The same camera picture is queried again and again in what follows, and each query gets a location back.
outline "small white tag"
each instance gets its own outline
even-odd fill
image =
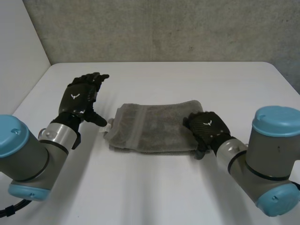
[[[100,127],[99,129],[99,133],[103,133],[103,132],[109,132],[112,128],[111,124],[107,124],[105,127]]]

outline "blue end cap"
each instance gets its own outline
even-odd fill
[[[281,106],[266,106],[256,111],[252,127],[271,137],[300,135],[300,111]]]
[[[8,192],[14,197],[31,201],[43,201],[49,196],[51,190],[41,189],[37,187],[29,187],[24,185],[10,184]]]
[[[11,115],[0,115],[0,158],[20,150],[28,141],[28,127]]]
[[[300,201],[300,191],[294,184],[283,184],[264,193],[256,202],[269,217],[283,215],[292,210]]]

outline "silver metal ring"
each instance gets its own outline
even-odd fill
[[[60,123],[50,123],[39,140],[52,141],[62,145],[67,150],[70,150],[73,147],[76,138],[76,132],[68,126]]]

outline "robotic hand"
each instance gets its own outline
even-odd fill
[[[198,142],[196,159],[202,159],[210,148],[216,149],[219,142],[232,139],[230,131],[214,112],[198,112],[183,119],[183,125],[190,129]]]
[[[79,125],[85,120],[105,127],[107,122],[93,110],[102,82],[109,75],[93,73],[75,78],[62,97],[59,115],[39,140],[16,117],[0,115],[0,172],[13,181],[8,192],[24,199],[0,210],[11,216],[31,201],[45,200],[67,159],[80,144]]]
[[[224,168],[267,216],[283,215],[300,200],[300,186],[289,181],[300,159],[300,111],[280,106],[259,109],[252,123],[249,146],[230,135],[214,112],[184,118],[199,146],[197,158],[212,149]]]

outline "white table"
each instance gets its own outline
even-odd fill
[[[263,62],[62,63],[45,75],[14,113],[37,135],[56,117],[74,77],[110,74],[95,111],[109,119],[123,103],[174,104],[196,99],[215,111],[247,143],[256,110],[285,105],[300,110],[300,96]],[[154,156],[115,152],[98,127],[83,123],[81,145],[68,156],[50,198],[33,202],[1,225],[275,225],[299,224],[300,205],[281,217],[265,216],[215,156]],[[291,179],[300,182],[300,164]],[[10,179],[0,176],[0,209]]]

